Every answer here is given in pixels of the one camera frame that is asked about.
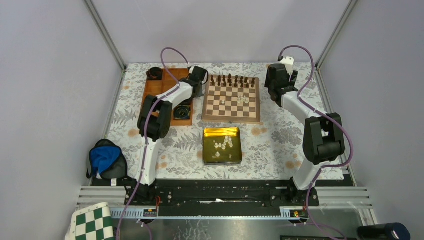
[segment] white wall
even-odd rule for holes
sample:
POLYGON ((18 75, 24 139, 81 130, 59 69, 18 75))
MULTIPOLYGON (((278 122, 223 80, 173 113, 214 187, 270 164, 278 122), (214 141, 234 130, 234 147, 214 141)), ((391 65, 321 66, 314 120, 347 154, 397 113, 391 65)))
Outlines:
POLYGON ((322 68, 381 223, 424 239, 424 1, 359 1, 322 68))
MULTIPOLYGON (((94 0, 126 63, 158 63, 164 47, 180 50, 192 63, 269 63, 293 44, 308 48, 317 59, 348 2, 94 0)), ((309 60, 294 54, 298 61, 309 60)), ((184 61, 172 53, 165 60, 184 61)))
POLYGON ((83 1, 1 1, 1 239, 64 238, 120 72, 83 1))

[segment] wooden chessboard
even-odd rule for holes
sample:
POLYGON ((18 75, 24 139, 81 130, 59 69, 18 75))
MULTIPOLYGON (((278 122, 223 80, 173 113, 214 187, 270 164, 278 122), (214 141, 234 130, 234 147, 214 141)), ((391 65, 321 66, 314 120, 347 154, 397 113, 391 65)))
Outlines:
POLYGON ((229 86, 228 76, 226 78, 226 86, 221 81, 218 84, 218 75, 209 76, 206 83, 206 89, 203 102, 203 113, 201 119, 209 122, 233 122, 242 124, 258 124, 261 121, 261 109, 259 98, 259 79, 254 78, 254 87, 252 87, 252 77, 247 77, 249 88, 246 87, 245 78, 240 83, 238 77, 237 87, 235 87, 235 76, 231 76, 232 86, 229 86), (248 103, 238 103, 238 97, 245 96, 248 103))

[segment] table surface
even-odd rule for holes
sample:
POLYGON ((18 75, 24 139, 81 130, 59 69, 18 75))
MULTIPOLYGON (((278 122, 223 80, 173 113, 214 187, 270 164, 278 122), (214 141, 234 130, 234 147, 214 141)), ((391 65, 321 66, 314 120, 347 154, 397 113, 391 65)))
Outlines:
MULTIPOLYGON (((302 165, 304 126, 290 112, 279 108, 264 87, 267 63, 199 63, 210 75, 247 76, 258 78, 260 85, 259 124, 202 121, 204 97, 194 99, 192 126, 172 126, 163 139, 156 164, 157 179, 222 179, 222 180, 288 180, 302 165), (238 127, 243 160, 240 165, 204 166, 204 128, 238 127)), ((169 68, 185 68, 184 63, 167 64, 169 68)), ((129 64, 107 138, 122 148, 128 162, 128 175, 134 178, 142 158, 142 137, 137 128, 146 84, 146 71, 159 64, 129 64)), ((311 73, 310 63, 295 63, 299 71, 296 88, 305 84, 311 73)), ((313 79, 302 97, 323 111, 317 83, 313 79)), ((319 179, 343 180, 342 170, 326 168, 319 179)))
MULTIPOLYGON (((340 230, 348 238, 356 238, 356 230, 362 226, 360 215, 354 209, 311 210, 317 223, 340 230)), ((280 240, 280 236, 324 237, 316 226, 290 225, 285 220, 164 220, 149 224, 155 240, 280 240)), ((324 231, 335 237, 336 232, 324 231)), ((134 219, 125 219, 121 225, 121 239, 149 239, 149 232, 134 219)))

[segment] wooden tray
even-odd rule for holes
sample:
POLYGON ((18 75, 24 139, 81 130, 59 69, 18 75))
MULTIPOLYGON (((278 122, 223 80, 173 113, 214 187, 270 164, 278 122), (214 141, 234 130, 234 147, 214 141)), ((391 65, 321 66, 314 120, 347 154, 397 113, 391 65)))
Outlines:
MULTIPOLYGON (((182 79, 189 75, 189 70, 187 68, 168 68, 168 69, 177 79, 182 79)), ((157 96, 159 94, 163 94, 176 85, 175 80, 168 74, 167 71, 162 69, 162 73, 163 73, 162 80, 147 80, 146 81, 141 105, 143 105, 143 102, 145 98, 147 97, 147 95, 157 96)), ((190 104, 189 119, 174 119, 174 110, 172 110, 171 126, 191 126, 193 124, 193 102, 194 101, 191 101, 191 104, 190 104)), ((159 114, 157 112, 154 112, 152 115, 157 117, 159 114)))

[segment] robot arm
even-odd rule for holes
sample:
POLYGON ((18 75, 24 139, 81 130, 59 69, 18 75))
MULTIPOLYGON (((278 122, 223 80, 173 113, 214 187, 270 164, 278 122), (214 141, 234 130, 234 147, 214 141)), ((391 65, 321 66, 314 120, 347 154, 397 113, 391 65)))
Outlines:
POLYGON ((144 99, 141 108, 140 116, 138 118, 137 126, 140 129, 140 134, 144 137, 144 130, 146 126, 147 116, 153 104, 159 101, 153 109, 153 112, 159 111, 158 116, 152 115, 149 119, 147 126, 147 142, 142 140, 140 156, 143 161, 139 162, 137 167, 137 179, 143 171, 141 184, 151 185, 156 179, 156 163, 158 161, 158 152, 162 143, 162 139, 168 134, 171 126, 172 110, 181 104, 183 101, 200 97, 202 94, 202 81, 205 78, 207 71, 201 67, 195 66, 190 69, 187 78, 183 78, 176 85, 169 89, 167 92, 152 96, 148 95, 144 99))
MULTIPOLYGON (((320 168, 336 160, 345 152, 342 131, 331 121, 299 101, 298 90, 294 87, 298 72, 293 71, 293 62, 292 57, 284 57, 280 63, 270 65, 265 81, 265 87, 268 88, 271 99, 278 106, 293 114, 305 127, 303 152, 306 160, 303 161, 294 177, 290 179, 293 193, 291 198, 308 190, 320 168)), ((323 113, 336 120, 340 125, 342 124, 342 119, 337 113, 323 113)))

